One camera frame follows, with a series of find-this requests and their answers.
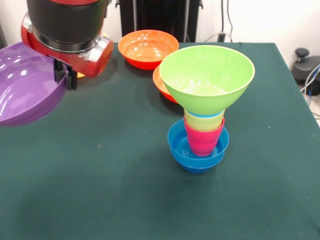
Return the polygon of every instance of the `orange bowl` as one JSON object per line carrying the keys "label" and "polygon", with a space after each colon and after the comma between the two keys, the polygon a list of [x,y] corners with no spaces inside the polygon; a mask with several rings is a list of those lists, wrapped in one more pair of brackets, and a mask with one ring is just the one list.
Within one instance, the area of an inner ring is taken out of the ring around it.
{"label": "orange bowl", "polygon": [[157,66],[153,72],[153,82],[154,82],[155,86],[159,89],[159,91],[163,94],[163,96],[165,96],[171,102],[174,102],[175,104],[177,104],[177,101],[171,96],[164,81],[160,77],[159,66]]}
{"label": "orange bowl", "polygon": [[118,49],[136,68],[154,70],[166,56],[179,49],[179,42],[164,31],[139,30],[121,38]]}

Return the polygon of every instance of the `blue bowl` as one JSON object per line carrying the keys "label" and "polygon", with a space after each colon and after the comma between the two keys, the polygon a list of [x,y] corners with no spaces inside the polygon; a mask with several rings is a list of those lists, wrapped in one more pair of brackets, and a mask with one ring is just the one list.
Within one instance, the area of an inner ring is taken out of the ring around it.
{"label": "blue bowl", "polygon": [[211,166],[207,166],[207,167],[191,167],[191,166],[187,166],[185,164],[183,164],[182,162],[178,161],[177,159],[175,159],[180,165],[181,167],[183,167],[185,170],[187,170],[189,173],[192,174],[201,174],[206,172],[207,170],[213,168],[215,165],[217,165],[222,158],[224,157],[225,153],[223,152],[222,155],[220,156],[220,159],[218,160],[218,162],[215,162],[213,165]]}
{"label": "blue bowl", "polygon": [[224,127],[213,152],[208,156],[198,156],[189,147],[184,119],[180,119],[169,129],[168,142],[173,157],[184,169],[191,173],[203,173],[222,160],[229,144],[229,134]]}

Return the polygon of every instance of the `bowl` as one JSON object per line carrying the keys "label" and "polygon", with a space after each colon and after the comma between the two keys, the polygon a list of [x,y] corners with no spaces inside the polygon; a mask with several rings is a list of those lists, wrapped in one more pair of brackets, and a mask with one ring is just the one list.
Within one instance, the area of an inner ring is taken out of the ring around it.
{"label": "bowl", "polygon": [[184,127],[192,152],[198,156],[210,155],[218,143],[218,139],[225,125],[225,118],[219,128],[213,131],[197,131],[190,127],[184,118]]}
{"label": "bowl", "polygon": [[36,121],[61,101],[65,78],[54,78],[53,59],[23,43],[0,50],[0,126],[14,127]]}
{"label": "bowl", "polygon": [[181,167],[182,167],[184,170],[188,171],[189,173],[192,173],[192,174],[201,174],[201,173],[204,173],[204,172],[206,172],[207,170],[213,168],[213,167],[214,167],[215,165],[217,165],[218,163],[220,163],[220,161],[224,158],[224,155],[225,155],[225,153],[223,153],[223,154],[220,156],[220,159],[218,160],[218,162],[214,163],[214,164],[211,165],[211,166],[207,166],[207,167],[192,167],[192,166],[187,166],[187,165],[183,164],[182,162],[180,162],[180,161],[178,161],[178,160],[176,160],[176,161],[177,161],[178,164],[181,165]]}
{"label": "bowl", "polygon": [[197,115],[184,110],[186,123],[193,129],[202,132],[210,132],[221,126],[225,110],[213,115]]}
{"label": "bowl", "polygon": [[179,43],[164,31],[139,30],[125,35],[118,49],[136,68],[154,70],[166,56],[179,49]]}
{"label": "bowl", "polygon": [[153,72],[153,82],[158,90],[165,96],[168,100],[173,103],[177,103],[177,101],[171,96],[170,92],[168,91],[164,81],[162,81],[160,74],[159,74],[159,66],[157,66]]}
{"label": "bowl", "polygon": [[184,109],[213,115],[240,98],[254,78],[255,67],[239,51],[197,45],[171,53],[162,61],[159,72],[172,97]]}
{"label": "bowl", "polygon": [[195,169],[198,169],[199,171],[204,172],[217,165],[223,158],[224,152],[229,144],[229,134],[227,129],[224,127],[218,143],[210,155],[205,157],[195,155],[191,151],[187,140],[184,119],[178,120],[171,126],[167,139],[172,156],[180,165],[187,166],[188,171],[195,171]]}

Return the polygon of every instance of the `plastic cup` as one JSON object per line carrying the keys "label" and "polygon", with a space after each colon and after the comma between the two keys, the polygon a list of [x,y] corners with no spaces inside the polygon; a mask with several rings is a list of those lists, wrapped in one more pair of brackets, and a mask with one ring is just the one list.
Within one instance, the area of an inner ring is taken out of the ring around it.
{"label": "plastic cup", "polygon": [[197,115],[184,109],[186,123],[194,130],[210,132],[218,129],[223,121],[225,110],[214,115]]}
{"label": "plastic cup", "polygon": [[198,156],[210,155],[216,147],[225,125],[225,118],[219,128],[213,131],[198,131],[190,127],[184,118],[184,127],[191,151]]}

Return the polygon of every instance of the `table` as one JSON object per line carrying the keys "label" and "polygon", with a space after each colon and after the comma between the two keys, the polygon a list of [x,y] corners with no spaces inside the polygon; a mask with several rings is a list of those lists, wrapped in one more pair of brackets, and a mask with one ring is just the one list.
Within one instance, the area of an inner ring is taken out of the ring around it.
{"label": "table", "polygon": [[230,144],[193,175],[171,156],[180,106],[115,50],[43,119],[0,128],[0,240],[320,239],[320,130],[273,43],[223,43],[256,75]]}

